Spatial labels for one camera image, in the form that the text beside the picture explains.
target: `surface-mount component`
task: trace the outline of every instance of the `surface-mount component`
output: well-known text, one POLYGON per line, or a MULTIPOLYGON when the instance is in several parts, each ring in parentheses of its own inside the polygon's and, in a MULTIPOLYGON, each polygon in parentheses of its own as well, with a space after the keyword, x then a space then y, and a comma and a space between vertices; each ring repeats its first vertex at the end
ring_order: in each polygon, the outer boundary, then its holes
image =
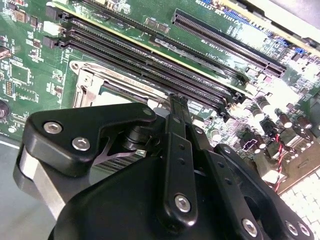
POLYGON ((14 16, 15 16, 15 19, 21 23, 26 23, 28 20, 28 15, 22 10, 15 10, 14 16))
POLYGON ((36 16, 30 16, 30 25, 34 28, 38 26, 38 18, 36 16))
POLYGON ((0 46, 0 60, 9 57, 10 50, 4 46, 0 46))

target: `chip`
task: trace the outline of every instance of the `chip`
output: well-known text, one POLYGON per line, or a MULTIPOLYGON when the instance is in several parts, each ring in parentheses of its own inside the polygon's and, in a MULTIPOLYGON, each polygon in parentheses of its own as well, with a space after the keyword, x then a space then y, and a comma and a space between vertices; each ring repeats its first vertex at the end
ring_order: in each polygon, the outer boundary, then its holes
POLYGON ((145 20, 145 24, 148 25, 149 27, 155 28, 157 27, 157 22, 155 20, 152 20, 151 18, 147 17, 145 20))
POLYGON ((169 32, 169 27, 163 25, 163 24, 158 24, 158 27, 157 29, 160 31, 160 32, 163 32, 165 34, 167 34, 169 32))
POLYGON ((9 6, 9 8, 10 9, 12 9, 12 10, 16 10, 16 5, 14 5, 13 3, 8 3, 8 6, 9 6))
POLYGON ((26 23, 27 22, 27 14, 25 12, 22 12, 22 11, 19 11, 19 10, 15 10, 14 11, 14 16, 15 16, 15 19, 18 21, 18 22, 21 22, 21 23, 26 23))
POLYGON ((33 40, 33 46, 36 48, 40 48, 41 47, 41 43, 39 42, 39 40, 34 39, 33 40))
POLYGON ((32 27, 37 27, 38 26, 38 18, 35 16, 30 17, 30 24, 32 27))

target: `electrolytic capacitor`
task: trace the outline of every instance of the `electrolytic capacitor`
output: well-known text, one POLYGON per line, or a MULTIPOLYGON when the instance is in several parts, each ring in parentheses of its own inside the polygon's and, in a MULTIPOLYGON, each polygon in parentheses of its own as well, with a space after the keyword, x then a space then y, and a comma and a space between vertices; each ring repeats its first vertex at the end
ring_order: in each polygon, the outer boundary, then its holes
POLYGON ((255 154, 258 154, 261 152, 261 149, 256 144, 252 146, 252 150, 255 154))
POLYGON ((290 121, 287 114, 285 114, 285 113, 280 114, 279 119, 280 119, 281 123, 283 124, 284 128, 289 129, 292 127, 292 122, 290 121))
POLYGON ((221 140, 221 135, 218 129, 213 129, 211 131, 211 138, 215 142, 219 142, 221 140))
POLYGON ((312 128, 312 123, 305 116, 299 116, 296 121, 304 129, 312 128))
POLYGON ((255 144, 257 145, 257 147, 259 149, 264 149, 267 146, 261 135, 256 135, 255 139, 256 139, 256 143, 255 144))
POLYGON ((261 122, 263 119, 265 119, 265 115, 259 108, 253 110, 252 115, 254 117, 254 120, 256 120, 257 122, 261 122))
POLYGON ((262 111, 265 114, 270 115, 274 113, 273 107, 270 105, 270 103, 267 100, 260 102, 259 107, 262 109, 262 111))

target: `metal pin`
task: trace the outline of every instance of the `metal pin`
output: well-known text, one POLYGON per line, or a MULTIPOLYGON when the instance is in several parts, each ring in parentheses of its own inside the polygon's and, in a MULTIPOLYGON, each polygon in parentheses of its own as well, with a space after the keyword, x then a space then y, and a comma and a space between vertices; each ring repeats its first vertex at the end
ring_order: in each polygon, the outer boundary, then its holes
POLYGON ((304 235, 307 235, 308 237, 310 236, 310 232, 309 230, 306 228, 305 225, 303 225, 302 223, 298 222, 298 225, 301 229, 301 232, 304 234, 304 235))
POLYGON ((298 231, 295 226, 291 224, 291 222, 285 221, 285 225, 293 235, 298 236, 298 231))
POLYGON ((90 148, 90 142, 85 137, 76 137, 72 140, 72 146, 79 151, 87 151, 90 148))
POLYGON ((258 230, 252 221, 245 218, 242 220, 242 225, 244 229, 247 231, 247 233, 250 234, 252 237, 255 238, 258 236, 258 230))
POLYGON ((187 213, 191 210, 191 205, 189 200, 183 195, 175 196, 174 203, 176 207, 183 213, 187 213))
POLYGON ((43 125, 43 129, 48 134, 58 134, 62 132, 62 126, 55 121, 48 121, 43 125))

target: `capacitor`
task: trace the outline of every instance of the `capacitor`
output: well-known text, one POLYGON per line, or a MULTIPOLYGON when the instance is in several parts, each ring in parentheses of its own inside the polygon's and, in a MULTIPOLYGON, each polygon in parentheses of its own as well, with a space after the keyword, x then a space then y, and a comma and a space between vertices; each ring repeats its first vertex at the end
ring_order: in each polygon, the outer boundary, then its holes
POLYGON ((256 140, 256 145, 257 145, 257 147, 259 148, 259 149, 264 149, 267 145, 266 145, 266 143, 265 143, 265 140, 262 138, 262 136, 261 135, 256 135, 255 136, 255 140, 256 140))
POLYGON ((284 128, 289 129, 292 127, 292 122, 290 121, 287 114, 285 114, 285 113, 280 114, 279 119, 280 119, 281 123, 283 124, 284 128))
POLYGON ((212 138, 208 137, 208 141, 211 146, 214 144, 214 141, 212 140, 212 138))
POLYGON ((11 113, 11 110, 8 104, 0 100, 0 120, 10 115, 10 113, 11 113))
POLYGON ((261 122, 263 119, 265 119, 265 115, 259 108, 253 110, 252 115, 254 117, 254 120, 256 120, 257 122, 261 122))
POLYGON ((299 116, 296 121, 304 129, 312 128, 312 123, 305 116, 299 116))
POLYGON ((261 149, 256 144, 254 144, 252 146, 252 150, 253 150, 254 154, 258 154, 261 152, 261 149))
POLYGON ((211 138, 215 142, 219 142, 221 140, 220 131, 218 129, 213 129, 211 131, 211 138))
POLYGON ((260 102, 259 107, 262 109, 262 112, 264 112, 265 114, 270 115, 274 113, 273 107, 270 105, 270 103, 267 100, 260 102))

